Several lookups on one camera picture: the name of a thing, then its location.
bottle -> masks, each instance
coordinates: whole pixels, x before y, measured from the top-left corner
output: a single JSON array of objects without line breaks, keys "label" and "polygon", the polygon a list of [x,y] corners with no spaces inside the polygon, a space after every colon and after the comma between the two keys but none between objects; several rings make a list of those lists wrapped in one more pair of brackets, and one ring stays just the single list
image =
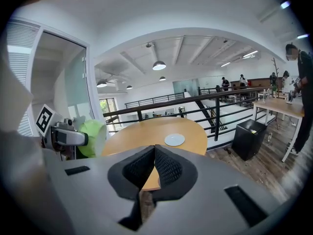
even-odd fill
[{"label": "bottle", "polygon": [[263,90],[263,103],[265,104],[265,97],[266,97],[266,91],[265,89]]}]

white plate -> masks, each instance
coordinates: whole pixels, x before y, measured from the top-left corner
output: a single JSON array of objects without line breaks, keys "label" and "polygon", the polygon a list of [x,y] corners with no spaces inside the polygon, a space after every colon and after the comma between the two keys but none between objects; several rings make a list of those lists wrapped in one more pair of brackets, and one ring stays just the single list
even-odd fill
[{"label": "white plate", "polygon": [[169,146],[178,146],[185,142],[185,137],[181,134],[168,135],[164,142]]}]

green ball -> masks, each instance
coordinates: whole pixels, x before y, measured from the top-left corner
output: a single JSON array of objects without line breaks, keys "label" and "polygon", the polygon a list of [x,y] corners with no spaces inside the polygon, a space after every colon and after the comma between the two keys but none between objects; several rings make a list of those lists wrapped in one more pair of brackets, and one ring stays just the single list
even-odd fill
[{"label": "green ball", "polygon": [[97,120],[88,120],[79,127],[80,132],[88,134],[88,144],[79,150],[88,158],[101,156],[107,138],[107,127]]}]

wooden floor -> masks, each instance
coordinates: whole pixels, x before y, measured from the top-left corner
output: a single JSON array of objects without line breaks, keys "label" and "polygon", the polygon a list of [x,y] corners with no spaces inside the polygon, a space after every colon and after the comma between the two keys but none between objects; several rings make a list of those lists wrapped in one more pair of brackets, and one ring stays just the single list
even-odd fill
[{"label": "wooden floor", "polygon": [[[279,130],[276,122],[268,125],[267,134],[259,153],[248,161],[243,161],[235,152],[228,154],[223,148],[210,150],[206,156],[223,161],[241,173],[266,187],[281,203],[291,196],[299,194],[305,183],[313,160],[313,129],[307,143],[299,156],[289,154],[286,161],[281,160],[286,152],[288,142],[291,141],[295,126],[291,125],[288,116],[281,120],[278,115]],[[267,142],[269,133],[272,134],[270,142]]]}]

round wooden table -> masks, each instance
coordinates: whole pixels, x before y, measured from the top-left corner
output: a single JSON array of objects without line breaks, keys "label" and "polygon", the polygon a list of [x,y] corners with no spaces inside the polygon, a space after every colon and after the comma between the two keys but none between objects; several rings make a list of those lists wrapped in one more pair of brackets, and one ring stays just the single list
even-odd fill
[{"label": "round wooden table", "polygon": [[[191,120],[181,117],[161,117],[134,123],[107,140],[102,156],[127,151],[140,146],[161,144],[170,134],[182,134],[185,142],[175,148],[204,155],[207,149],[207,136],[204,129]],[[143,190],[160,189],[158,173],[153,169]]]}]

